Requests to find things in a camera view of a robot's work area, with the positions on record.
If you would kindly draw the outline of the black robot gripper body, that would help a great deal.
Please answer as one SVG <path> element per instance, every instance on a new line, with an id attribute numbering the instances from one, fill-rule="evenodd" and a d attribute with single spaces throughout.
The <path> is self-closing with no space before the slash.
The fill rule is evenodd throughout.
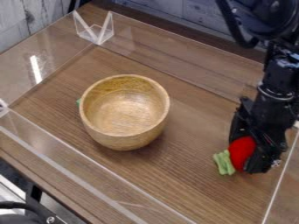
<path id="1" fill-rule="evenodd" d="M 254 99 L 241 96 L 238 100 L 234 114 L 240 114 L 250 121 L 249 136 L 254 140 L 256 137 L 266 134 L 282 154 L 286 151 L 285 132 L 299 116 L 294 91 L 284 91 L 261 84 L 256 88 Z"/>

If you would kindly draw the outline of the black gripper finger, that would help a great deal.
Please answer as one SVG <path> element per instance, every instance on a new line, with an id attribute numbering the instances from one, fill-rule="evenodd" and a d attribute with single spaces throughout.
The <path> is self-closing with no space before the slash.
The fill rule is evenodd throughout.
<path id="1" fill-rule="evenodd" d="M 280 165 L 281 151 L 266 134 L 254 138 L 256 148 L 248 157 L 242 171 L 254 174 L 265 173 L 273 166 Z"/>
<path id="2" fill-rule="evenodd" d="M 228 133 L 228 142 L 232 143 L 236 139 L 246 137 L 249 135 L 250 121 L 240 114 L 234 114 Z"/>

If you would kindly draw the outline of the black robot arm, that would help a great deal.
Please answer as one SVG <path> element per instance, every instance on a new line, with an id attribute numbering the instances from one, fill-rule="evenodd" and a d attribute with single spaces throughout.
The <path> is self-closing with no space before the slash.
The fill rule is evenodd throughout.
<path id="1" fill-rule="evenodd" d="M 299 0 L 214 0 L 232 38 L 252 49 L 266 43 L 256 97 L 238 98 L 228 153 L 238 172 L 265 173 L 286 151 L 299 121 Z"/>

